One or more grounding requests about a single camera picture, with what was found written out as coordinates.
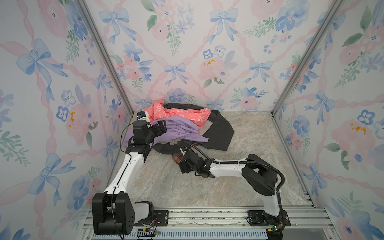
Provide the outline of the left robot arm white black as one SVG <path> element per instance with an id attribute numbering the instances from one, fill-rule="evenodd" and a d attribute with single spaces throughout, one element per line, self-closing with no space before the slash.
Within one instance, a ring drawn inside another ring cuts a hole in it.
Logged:
<path id="1" fill-rule="evenodd" d="M 134 203 L 129 194 L 136 176 L 154 145 L 156 137 L 167 131 L 165 121 L 151 124 L 146 120 L 133 122 L 124 162 L 112 183 L 92 199 L 93 228 L 96 235 L 129 235 L 136 224 L 154 224 L 157 220 L 152 202 Z"/>

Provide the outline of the red plaid cloth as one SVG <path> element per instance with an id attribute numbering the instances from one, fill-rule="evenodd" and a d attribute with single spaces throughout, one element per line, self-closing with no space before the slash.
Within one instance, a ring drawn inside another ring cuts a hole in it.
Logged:
<path id="1" fill-rule="evenodd" d="M 176 164 L 185 161 L 184 155 L 182 153 L 172 154 L 172 159 Z"/>

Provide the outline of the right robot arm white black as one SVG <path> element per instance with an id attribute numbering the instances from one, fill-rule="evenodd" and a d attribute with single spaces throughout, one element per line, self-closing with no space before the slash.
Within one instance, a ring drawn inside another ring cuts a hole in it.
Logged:
<path id="1" fill-rule="evenodd" d="M 280 189 L 285 184 L 285 176 L 277 168 L 259 156 L 250 154 L 238 161 L 211 159 L 202 151 L 188 150 L 178 161 L 183 174 L 194 172 L 196 177 L 218 178 L 236 177 L 244 179 L 251 188 L 263 197 L 264 210 L 260 214 L 249 214 L 250 225 L 270 226 L 282 229 L 285 225 Z"/>

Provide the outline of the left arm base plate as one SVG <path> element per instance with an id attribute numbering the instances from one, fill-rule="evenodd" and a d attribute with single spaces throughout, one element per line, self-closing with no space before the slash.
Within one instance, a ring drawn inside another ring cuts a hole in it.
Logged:
<path id="1" fill-rule="evenodd" d="M 135 223 L 135 227 L 167 227 L 169 222 L 169 211 L 168 210 L 154 210 L 150 213 L 150 216 L 144 220 L 140 220 Z"/>

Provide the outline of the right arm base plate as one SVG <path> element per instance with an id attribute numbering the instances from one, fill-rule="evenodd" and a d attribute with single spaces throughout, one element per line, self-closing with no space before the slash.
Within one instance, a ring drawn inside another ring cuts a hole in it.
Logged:
<path id="1" fill-rule="evenodd" d="M 281 227 L 284 221 L 286 227 L 291 226 L 290 218 L 286 211 L 283 211 L 278 217 L 270 216 L 262 210 L 250 210 L 247 211 L 246 220 L 252 227 Z"/>

